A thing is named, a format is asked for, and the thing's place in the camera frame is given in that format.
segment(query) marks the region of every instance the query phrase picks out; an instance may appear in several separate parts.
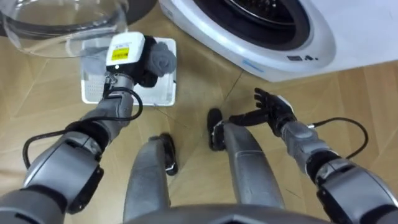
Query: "laminate floor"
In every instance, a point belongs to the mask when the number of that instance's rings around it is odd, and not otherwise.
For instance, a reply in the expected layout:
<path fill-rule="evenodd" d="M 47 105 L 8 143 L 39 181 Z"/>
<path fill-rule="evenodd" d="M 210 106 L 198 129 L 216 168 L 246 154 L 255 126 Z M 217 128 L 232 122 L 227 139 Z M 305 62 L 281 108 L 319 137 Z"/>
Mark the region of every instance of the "laminate floor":
<path fill-rule="evenodd" d="M 299 120 L 311 123 L 345 116 L 369 131 L 366 150 L 354 159 L 380 175 L 398 193 L 398 63 L 389 62 L 301 80 L 269 83 L 228 62 L 169 22 L 156 7 L 131 27 L 145 34 L 177 41 L 177 102 L 168 108 L 145 108 L 142 116 L 106 150 L 105 175 L 87 208 L 66 223 L 121 223 L 127 180 L 140 147 L 153 135 L 169 132 L 175 138 L 180 172 L 169 178 L 172 205 L 235 202 L 228 157 L 207 146 L 206 114 L 219 107 L 225 116 L 254 109 L 255 87 L 283 95 Z M 22 55 L 6 40 L 0 61 L 0 195 L 18 189 L 25 175 L 21 149 L 29 137 L 63 129 L 94 108 L 81 101 L 77 59 L 34 58 Z M 326 218 L 315 187 L 300 173 L 283 142 L 267 125 L 250 128 L 277 177 L 287 209 Z M 341 155 L 363 142 L 347 123 L 331 123 L 319 135 Z M 34 158 L 56 139 L 32 144 Z"/>

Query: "white plastic tray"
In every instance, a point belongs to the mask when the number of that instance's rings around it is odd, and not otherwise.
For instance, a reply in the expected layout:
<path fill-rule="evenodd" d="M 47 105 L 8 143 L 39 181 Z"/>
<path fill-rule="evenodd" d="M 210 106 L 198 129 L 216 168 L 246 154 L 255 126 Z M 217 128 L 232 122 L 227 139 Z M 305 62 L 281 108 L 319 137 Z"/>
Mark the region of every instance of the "white plastic tray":
<path fill-rule="evenodd" d="M 164 42 L 169 49 L 177 56 L 177 44 L 173 39 L 155 38 L 158 42 Z M 153 88 L 143 88 L 140 85 L 134 87 L 134 91 L 141 97 L 144 106 L 173 106 L 175 103 L 175 93 L 177 72 L 166 74 L 159 78 Z M 88 104 L 97 104 L 103 95 L 105 75 L 89 74 L 81 70 L 81 99 Z"/>

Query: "wire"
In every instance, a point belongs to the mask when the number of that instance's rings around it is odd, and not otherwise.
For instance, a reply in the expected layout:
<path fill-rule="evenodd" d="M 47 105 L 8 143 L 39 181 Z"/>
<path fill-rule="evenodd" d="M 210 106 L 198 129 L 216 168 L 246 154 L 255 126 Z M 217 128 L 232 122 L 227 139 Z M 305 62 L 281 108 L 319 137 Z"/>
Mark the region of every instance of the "wire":
<path fill-rule="evenodd" d="M 55 137 L 55 136 L 60 136 L 63 134 L 66 134 L 69 131 L 73 131 L 75 129 L 76 126 L 84 123 L 84 122 L 93 122 L 93 121 L 119 121 L 119 122 L 123 122 L 123 121 L 134 121 L 135 119 L 137 119 L 138 117 L 140 117 L 140 115 L 142 114 L 142 111 L 144 110 L 144 104 L 142 102 L 141 97 L 139 97 L 139 95 L 134 91 L 134 90 L 130 90 L 128 88 L 123 88 L 123 87 L 118 87 L 118 88 L 113 88 L 110 91 L 107 91 L 104 95 L 104 98 L 108 97 L 110 94 L 114 93 L 115 91 L 121 91 L 121 92 L 128 92 L 130 93 L 130 95 L 132 95 L 138 102 L 138 111 L 135 115 L 128 117 L 128 118 L 115 118 L 115 117 L 106 117 L 106 116 L 98 116 L 98 117 L 93 117 L 93 118 L 87 118 L 81 121 L 75 121 L 72 124 L 68 125 L 67 128 L 65 128 L 64 130 L 61 131 L 54 131 L 51 133 L 45 133 L 45 134 L 40 134 L 37 136 L 33 136 L 30 139 L 28 139 L 25 144 L 24 147 L 22 148 L 22 158 L 24 160 L 24 164 L 26 169 L 29 169 L 30 167 L 30 160 L 29 160 L 29 146 L 30 144 L 32 144 L 32 142 L 34 141 L 38 141 L 41 139 L 45 139 L 45 138 L 51 138 L 51 137 Z"/>
<path fill-rule="evenodd" d="M 363 132 L 363 134 L 364 134 L 364 142 L 363 142 L 362 146 L 359 147 L 359 149 L 355 150 L 355 151 L 354 151 L 353 153 L 351 153 L 350 155 L 348 155 L 348 156 L 346 157 L 346 159 L 352 159 L 353 157 L 357 156 L 359 153 L 361 153 L 361 152 L 365 149 L 365 147 L 366 147 L 366 146 L 368 145 L 368 143 L 369 143 L 369 134 L 368 134 L 368 131 L 366 130 L 366 128 L 365 128 L 361 123 L 359 123 L 359 122 L 357 122 L 357 121 L 355 121 L 355 120 L 353 120 L 353 119 L 349 119 L 349 118 L 339 118 L 339 117 L 337 117 L 337 118 L 330 118 L 330 119 L 327 119 L 327 120 L 324 120 L 324 121 L 320 121 L 320 122 L 317 122 L 317 123 L 313 123 L 312 125 L 313 125 L 314 128 L 317 128 L 317 127 L 319 127 L 319 126 L 322 126 L 322 125 L 327 124 L 327 123 L 332 122 L 332 121 L 346 121 L 346 122 L 349 122 L 349 123 L 351 123 L 351 124 L 355 124 L 355 125 L 357 125 L 357 126 L 362 130 L 362 132 Z"/>

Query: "white washing machine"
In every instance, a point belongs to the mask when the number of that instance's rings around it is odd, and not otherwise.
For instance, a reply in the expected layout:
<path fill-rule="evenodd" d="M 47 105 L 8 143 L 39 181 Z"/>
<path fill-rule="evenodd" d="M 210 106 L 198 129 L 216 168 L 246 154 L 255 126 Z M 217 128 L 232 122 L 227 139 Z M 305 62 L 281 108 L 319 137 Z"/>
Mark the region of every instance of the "white washing machine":
<path fill-rule="evenodd" d="M 271 82 L 398 59 L 396 0 L 159 0 L 185 32 Z"/>

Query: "black shoe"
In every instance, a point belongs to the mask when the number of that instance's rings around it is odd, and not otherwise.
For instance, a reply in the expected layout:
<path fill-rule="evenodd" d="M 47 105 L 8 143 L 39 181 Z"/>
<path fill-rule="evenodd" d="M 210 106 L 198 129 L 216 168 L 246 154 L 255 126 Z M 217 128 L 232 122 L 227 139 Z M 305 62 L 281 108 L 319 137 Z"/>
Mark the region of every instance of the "black shoe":
<path fill-rule="evenodd" d="M 173 138 L 169 133 L 163 133 L 159 137 L 164 145 L 166 174 L 169 176 L 174 176 L 178 173 L 178 164 Z"/>
<path fill-rule="evenodd" d="M 223 125 L 217 125 L 223 120 L 220 109 L 213 108 L 207 114 L 207 131 L 209 139 L 209 147 L 213 151 L 223 151 L 224 145 L 224 128 Z"/>

